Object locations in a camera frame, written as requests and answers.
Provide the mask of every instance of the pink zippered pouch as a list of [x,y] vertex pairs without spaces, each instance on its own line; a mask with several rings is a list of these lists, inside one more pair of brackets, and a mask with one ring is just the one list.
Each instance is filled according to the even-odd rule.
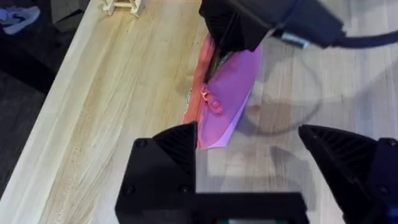
[[234,53],[205,84],[214,52],[208,35],[201,48],[192,93],[183,123],[198,122],[198,149],[225,147],[242,115],[261,66],[261,45],[253,52]]

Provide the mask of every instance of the screw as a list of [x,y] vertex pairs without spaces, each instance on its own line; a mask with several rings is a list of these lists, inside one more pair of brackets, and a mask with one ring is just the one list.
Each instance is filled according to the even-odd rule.
[[390,191],[388,190],[388,188],[386,186],[380,186],[380,192],[384,195],[390,194]]
[[392,147],[397,146],[397,141],[395,139],[390,139],[389,143],[390,143],[390,146],[392,146]]
[[130,185],[126,189],[126,194],[131,195],[136,192],[136,187],[134,185]]
[[136,145],[137,147],[145,147],[148,145],[148,142],[145,139],[138,139]]
[[183,193],[183,194],[186,194],[186,193],[189,192],[189,188],[187,186],[184,186],[184,185],[181,185],[179,189],[180,189],[180,192]]

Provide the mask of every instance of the black 3d-printed part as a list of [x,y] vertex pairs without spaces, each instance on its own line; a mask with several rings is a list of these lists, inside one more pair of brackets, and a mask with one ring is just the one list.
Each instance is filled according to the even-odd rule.
[[228,52],[254,51],[268,31],[225,0],[202,0],[199,13],[205,18],[217,47],[222,49],[221,56]]
[[195,185],[195,149],[197,148],[197,124],[190,123],[167,129],[153,138],[166,154],[192,177]]
[[347,131],[303,125],[298,133],[311,152],[347,223],[377,220],[380,207],[366,185],[377,141]]
[[191,123],[134,142],[116,202],[120,224],[214,224],[229,218],[308,224],[298,192],[196,193],[196,133]]

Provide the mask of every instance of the black cable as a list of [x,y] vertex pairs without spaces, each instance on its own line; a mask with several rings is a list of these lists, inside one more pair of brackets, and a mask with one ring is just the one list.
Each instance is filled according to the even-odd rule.
[[349,49],[363,49],[371,47],[381,47],[384,45],[398,42],[398,30],[388,34],[363,36],[363,37],[345,37],[338,40],[334,47],[343,47]]

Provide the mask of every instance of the wood grain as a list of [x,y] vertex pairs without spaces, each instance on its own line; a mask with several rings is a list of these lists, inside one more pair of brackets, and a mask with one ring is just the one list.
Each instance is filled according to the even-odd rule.
[[[0,223],[117,223],[135,138],[179,124],[206,34],[199,0],[152,0],[136,20],[92,0],[0,201]],[[398,29],[398,2],[327,0],[349,34]],[[197,153],[198,190],[301,191],[312,223],[343,223],[303,123],[396,137],[398,45],[297,50],[264,63],[226,149]]]

